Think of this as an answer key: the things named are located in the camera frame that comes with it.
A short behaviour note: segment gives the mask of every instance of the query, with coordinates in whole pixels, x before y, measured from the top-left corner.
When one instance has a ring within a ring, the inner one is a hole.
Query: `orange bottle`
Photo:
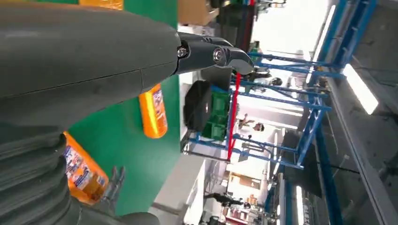
[[[109,179],[90,155],[68,133],[66,137],[66,175],[72,196],[86,204],[96,203],[104,193]]]
[[[167,132],[161,84],[138,96],[144,134],[150,138],[161,138]]]
[[[98,6],[123,10],[123,0],[79,0],[81,6]]]

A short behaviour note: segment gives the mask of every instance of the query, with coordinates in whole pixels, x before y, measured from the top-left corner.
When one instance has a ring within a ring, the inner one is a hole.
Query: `green plastic bin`
[[[230,109],[230,94],[227,92],[212,92],[212,115],[228,116]]]
[[[202,136],[223,141],[227,134],[228,117],[212,115],[203,129]]]

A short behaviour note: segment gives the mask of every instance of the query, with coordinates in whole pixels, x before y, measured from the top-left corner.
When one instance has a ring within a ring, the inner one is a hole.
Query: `ceiling light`
[[[278,144],[278,133],[275,132],[274,136],[274,145],[276,146]],[[274,147],[274,160],[276,160],[276,153],[277,153],[277,148]]]
[[[275,168],[274,168],[274,175],[278,172],[278,169],[279,169],[279,163],[277,163],[276,165],[275,165]]]
[[[379,105],[379,102],[375,96],[372,94],[354,68],[352,68],[351,64],[347,64],[345,66],[343,69],[343,74],[347,77],[347,81],[354,91],[354,94],[360,101],[362,107],[369,115],[371,115]]]
[[[335,13],[336,6],[333,5],[330,8],[328,17],[326,18],[325,26],[323,27],[321,37],[319,38],[318,46],[315,49],[313,61],[318,61],[319,53],[321,52],[323,42],[325,41],[326,34],[328,33],[330,22],[332,21],[333,14]],[[310,73],[307,74],[306,82],[309,83],[311,80],[312,72],[314,71],[314,67],[310,68]]]
[[[303,192],[300,186],[296,186],[298,225],[304,224]]]

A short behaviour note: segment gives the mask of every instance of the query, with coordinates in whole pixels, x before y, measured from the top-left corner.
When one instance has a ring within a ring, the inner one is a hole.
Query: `green table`
[[[177,25],[176,0],[124,0],[124,9]],[[148,211],[180,156],[178,76],[164,81],[162,91],[168,132],[161,139],[145,137],[137,98],[94,113],[69,130],[109,177],[114,165],[126,166],[127,176],[116,207],[118,215]]]

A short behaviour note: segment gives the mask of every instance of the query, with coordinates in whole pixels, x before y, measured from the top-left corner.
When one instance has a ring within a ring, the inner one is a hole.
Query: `screw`
[[[222,58],[222,52],[221,49],[216,49],[213,52],[213,60],[214,61],[220,61]]]
[[[187,54],[187,52],[188,52],[188,50],[187,50],[186,48],[180,47],[180,48],[177,50],[177,56],[178,56],[179,58],[184,57],[184,56]]]

